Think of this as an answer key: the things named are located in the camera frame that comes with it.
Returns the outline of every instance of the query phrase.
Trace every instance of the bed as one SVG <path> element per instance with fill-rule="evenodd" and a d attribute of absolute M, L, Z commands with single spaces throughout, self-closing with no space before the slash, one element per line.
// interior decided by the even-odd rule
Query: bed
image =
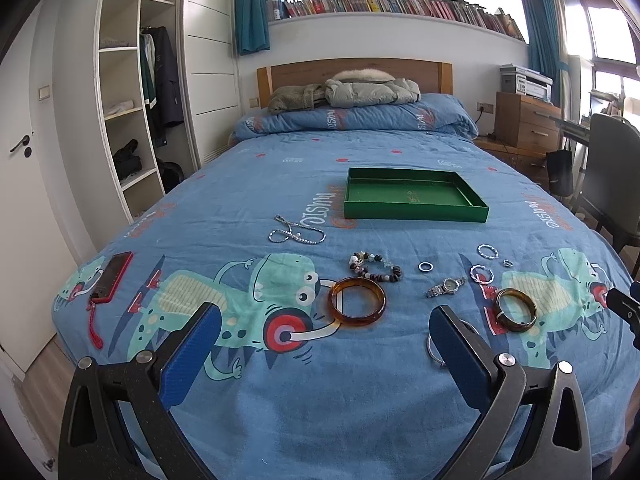
<path fill-rule="evenodd" d="M 211 301 L 223 312 L 221 333 L 171 414 L 217 478 L 432 478 L 478 416 L 426 351 L 429 314 L 445 303 L 496 353 L 530 366 L 573 364 L 599 465 L 622 441 L 640 376 L 632 334 L 605 302 L 614 286 L 628 291 L 628 272 L 599 234 L 473 145 L 478 131 L 450 95 L 449 64 L 339 59 L 267 67 L 257 72 L 261 104 L 280 86 L 366 67 L 415 80 L 421 101 L 242 118 L 228 152 L 62 287 L 52 314 L 69 356 L 129 360 Z M 346 219 L 349 167 L 455 171 L 489 206 L 487 222 Z M 326 240 L 272 243 L 269 233 L 283 227 L 276 215 L 319 228 Z M 480 244 L 497 248 L 499 259 L 481 258 Z M 88 293 L 110 257 L 124 251 L 132 261 L 90 330 Z M 328 287 L 351 274 L 354 251 L 383 255 L 403 272 L 400 282 L 382 284 L 383 317 L 362 328 L 340 325 L 325 303 Z M 503 267 L 504 258 L 514 266 Z M 423 261 L 432 272 L 418 270 Z M 491 285 L 470 282 L 475 264 L 492 269 Z M 460 277 L 467 283 L 456 294 L 426 297 L 428 288 Z M 493 316 L 492 300 L 507 286 L 539 304 L 538 322 L 523 334 L 506 332 Z M 527 416 L 521 411 L 497 463 L 513 452 Z M 124 416 L 140 455 L 151 459 L 132 413 Z"/>

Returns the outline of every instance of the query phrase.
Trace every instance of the window sill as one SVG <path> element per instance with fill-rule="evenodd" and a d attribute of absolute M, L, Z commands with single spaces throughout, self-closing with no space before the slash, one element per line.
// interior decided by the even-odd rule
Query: window sill
<path fill-rule="evenodd" d="M 332 18 L 334 16 L 357 16 L 359 18 L 408 18 L 411 20 L 426 20 L 428 22 L 437 22 L 437 23 L 447 23 L 449 25 L 457 26 L 457 27 L 466 27 L 472 28 L 473 30 L 479 30 L 480 32 L 485 32 L 487 34 L 493 34 L 494 36 L 498 36 L 499 38 L 504 38 L 506 40 L 514 41 L 517 44 L 528 45 L 524 41 L 517 40 L 516 38 L 512 38 L 507 34 L 503 34 L 501 32 L 495 32 L 494 30 L 490 30 L 484 27 L 478 27 L 477 25 L 471 25 L 470 23 L 463 22 L 454 22 L 453 20 L 444 20 L 443 18 L 435 18 L 433 16 L 417 16 L 416 14 L 403 14 L 400 12 L 326 12 L 324 14 L 310 14 L 308 16 L 295 16 L 294 18 L 287 18 L 285 20 L 276 20 L 275 22 L 269 22 L 269 25 L 272 27 L 282 26 L 284 23 L 292 22 L 297 23 L 303 20 L 319 20 L 321 18 Z"/>

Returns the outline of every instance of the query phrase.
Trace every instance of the printer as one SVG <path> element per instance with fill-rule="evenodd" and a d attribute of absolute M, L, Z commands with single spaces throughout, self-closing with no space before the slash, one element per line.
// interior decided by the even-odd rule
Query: printer
<path fill-rule="evenodd" d="M 554 80 L 540 72 L 516 66 L 500 67 L 500 91 L 509 94 L 521 94 L 535 97 L 545 103 L 551 102 L 551 85 Z"/>

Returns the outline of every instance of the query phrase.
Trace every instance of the ring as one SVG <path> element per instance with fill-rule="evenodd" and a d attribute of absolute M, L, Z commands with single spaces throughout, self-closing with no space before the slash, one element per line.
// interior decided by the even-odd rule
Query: ring
<path fill-rule="evenodd" d="M 475 332 L 476 334 L 480 335 L 478 330 L 476 330 L 476 327 L 473 326 L 471 323 L 465 321 L 464 319 L 460 320 L 469 330 L 472 330 L 473 332 Z M 434 361 L 436 361 L 440 366 L 442 366 L 443 368 L 446 368 L 447 365 L 444 364 L 444 361 L 442 359 L 438 359 L 436 357 L 436 355 L 433 353 L 433 349 L 431 348 L 431 334 L 429 334 L 429 336 L 427 337 L 427 352 L 429 353 L 429 357 L 431 359 L 433 359 Z"/>
<path fill-rule="evenodd" d="M 423 269 L 423 265 L 429 266 L 429 268 Z M 433 270 L 433 264 L 431 262 L 422 262 L 420 265 L 418 265 L 418 269 L 420 269 L 422 272 L 431 272 Z"/>
<path fill-rule="evenodd" d="M 493 251 L 495 253 L 495 256 L 491 256 L 490 254 L 484 254 L 482 252 L 482 248 L 487 248 L 490 251 Z M 482 256 L 483 258 L 486 258 L 487 260 L 495 260 L 498 257 L 498 250 L 489 244 L 480 244 L 478 245 L 478 254 L 480 254 L 480 256 Z"/>
<path fill-rule="evenodd" d="M 527 306 L 529 313 L 531 314 L 531 321 L 529 321 L 528 323 L 516 323 L 513 319 L 509 318 L 509 316 L 507 316 L 503 312 L 502 307 L 500 306 L 500 299 L 504 296 L 513 296 L 514 298 L 517 298 L 522 303 L 524 303 Z M 536 304 L 527 294 L 525 294 L 521 290 L 518 290 L 517 288 L 504 288 L 503 290 L 498 292 L 495 297 L 494 307 L 497 311 L 495 316 L 497 322 L 511 332 L 526 332 L 536 323 L 536 320 L 538 319 L 538 310 L 536 309 Z"/>
<path fill-rule="evenodd" d="M 350 286 L 363 286 L 365 288 L 368 288 L 376 295 L 376 298 L 378 299 L 378 308 L 373 314 L 369 314 L 368 316 L 363 317 L 351 317 L 338 310 L 338 293 Z M 382 288 L 376 282 L 368 280 L 367 278 L 352 276 L 350 278 L 340 280 L 339 282 L 335 283 L 334 286 L 332 286 L 327 297 L 327 305 L 329 307 L 329 313 L 333 316 L 334 319 L 337 319 L 346 325 L 365 326 L 373 323 L 374 321 L 378 320 L 380 316 L 382 316 L 382 313 L 385 311 L 386 307 L 386 294 L 385 291 L 382 290 Z"/>
<path fill-rule="evenodd" d="M 487 272 L 489 272 L 489 274 L 491 275 L 489 280 L 487 280 L 486 282 L 483 282 L 482 280 L 480 280 L 480 278 L 478 278 L 474 274 L 474 270 L 476 270 L 476 269 L 483 269 L 483 270 L 486 270 Z M 474 280 L 478 285 L 489 285 L 490 283 L 494 282 L 494 274 L 492 273 L 492 270 L 491 269 L 487 269 L 484 265 L 474 265 L 473 267 L 471 267 L 471 270 L 469 271 L 469 274 L 471 275 L 471 279 Z"/>

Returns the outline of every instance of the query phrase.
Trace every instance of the blue curtain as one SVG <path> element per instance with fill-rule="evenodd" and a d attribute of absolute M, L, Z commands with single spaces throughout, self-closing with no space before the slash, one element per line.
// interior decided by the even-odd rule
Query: blue curtain
<path fill-rule="evenodd" d="M 269 25 L 266 0 L 235 0 L 236 46 L 238 54 L 268 50 Z"/>
<path fill-rule="evenodd" d="M 522 0 L 529 29 L 529 68 L 554 80 L 551 101 L 560 105 L 561 70 L 568 70 L 560 60 L 560 40 L 555 0 Z"/>

